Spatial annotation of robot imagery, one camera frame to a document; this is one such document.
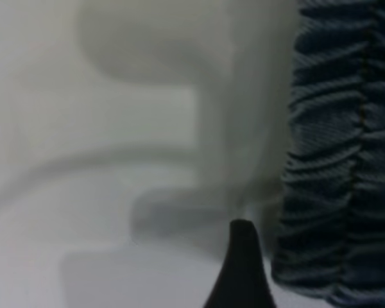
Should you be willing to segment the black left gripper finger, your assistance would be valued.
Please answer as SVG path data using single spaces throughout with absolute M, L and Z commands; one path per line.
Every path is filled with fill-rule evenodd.
M 255 225 L 245 219 L 229 224 L 228 250 L 204 308 L 274 308 Z

